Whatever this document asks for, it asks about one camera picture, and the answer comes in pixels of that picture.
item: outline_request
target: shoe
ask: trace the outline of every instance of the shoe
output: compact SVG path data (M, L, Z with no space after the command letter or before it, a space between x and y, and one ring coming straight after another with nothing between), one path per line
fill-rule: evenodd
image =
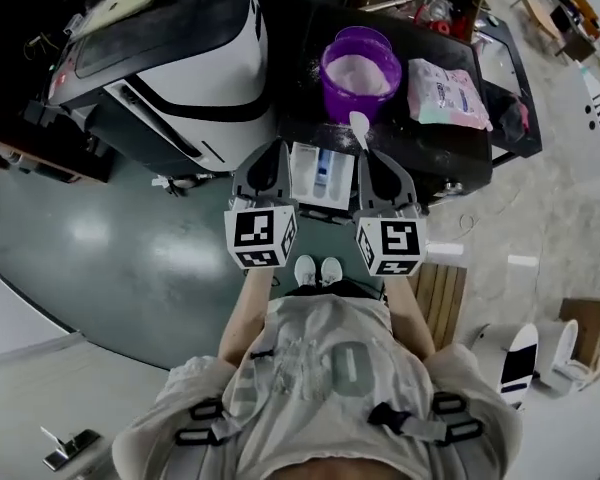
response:
M340 265L340 262L335 258L325 258L322 262L322 267L320 268L320 274L322 277L323 288L338 281L342 281L342 265Z
M316 262L311 256L303 254L296 260L293 273L298 281L298 286L316 285Z

